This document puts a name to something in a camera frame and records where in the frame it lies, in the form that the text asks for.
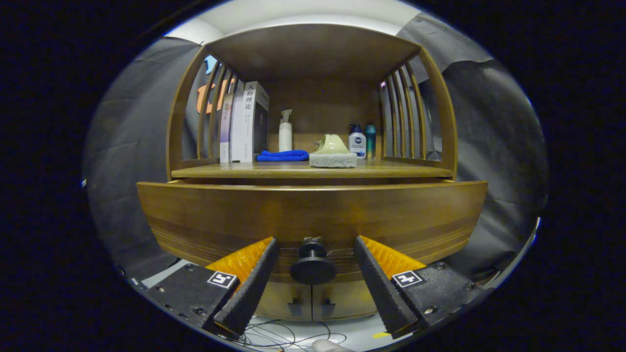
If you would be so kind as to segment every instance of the blue towel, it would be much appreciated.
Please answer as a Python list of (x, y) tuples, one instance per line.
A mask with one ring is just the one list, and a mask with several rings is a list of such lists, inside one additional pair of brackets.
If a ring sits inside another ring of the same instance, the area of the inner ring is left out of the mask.
[(270, 153), (264, 150), (257, 157), (258, 162), (300, 162), (309, 159), (309, 153), (304, 150), (289, 150), (288, 152)]

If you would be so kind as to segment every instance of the blue lotion bottle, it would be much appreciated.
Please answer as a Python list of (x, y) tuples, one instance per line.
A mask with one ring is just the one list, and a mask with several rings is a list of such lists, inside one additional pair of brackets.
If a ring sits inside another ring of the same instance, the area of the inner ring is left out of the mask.
[(376, 158), (376, 127), (374, 125), (365, 127), (365, 138), (367, 141), (367, 159), (374, 160)]

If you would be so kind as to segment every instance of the wooden shelf board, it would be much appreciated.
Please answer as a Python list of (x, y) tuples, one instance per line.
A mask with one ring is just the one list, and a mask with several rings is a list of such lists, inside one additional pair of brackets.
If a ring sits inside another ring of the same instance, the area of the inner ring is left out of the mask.
[(387, 160), (358, 160), (356, 168), (315, 168), (304, 162), (217, 163), (173, 170), (174, 178), (350, 179), (384, 177), (451, 177), (452, 171)]
[(247, 81), (330, 78), (368, 83), (380, 83), (421, 49), (386, 33), (339, 24), (253, 29), (207, 46)]

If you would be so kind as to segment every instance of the sponge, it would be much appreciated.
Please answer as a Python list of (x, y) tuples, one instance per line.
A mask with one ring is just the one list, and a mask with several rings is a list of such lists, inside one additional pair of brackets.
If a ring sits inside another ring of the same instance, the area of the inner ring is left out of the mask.
[(330, 167), (330, 168), (350, 168), (356, 167), (355, 153), (340, 154), (309, 154), (309, 165), (311, 167)]
[(356, 154), (346, 148), (338, 135), (325, 135), (324, 139), (316, 144), (317, 150), (309, 154), (311, 167), (356, 167)]

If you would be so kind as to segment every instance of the book spine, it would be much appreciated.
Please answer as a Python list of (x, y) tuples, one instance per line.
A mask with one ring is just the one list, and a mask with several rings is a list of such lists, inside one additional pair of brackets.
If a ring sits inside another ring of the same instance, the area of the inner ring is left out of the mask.
[(235, 93), (231, 92), (224, 96), (224, 108), (222, 109), (222, 121), (220, 122), (220, 163), (230, 162), (230, 125), (232, 121), (233, 103)]
[(230, 123), (230, 161), (238, 162), (242, 158), (242, 148), (244, 145), (244, 89), (237, 88), (235, 101), (233, 103), (233, 113)]
[(243, 118), (243, 145), (241, 162), (251, 163), (253, 161), (254, 154), (254, 105), (255, 96), (257, 94), (257, 85), (259, 82), (248, 82), (245, 84), (244, 89), (244, 118)]

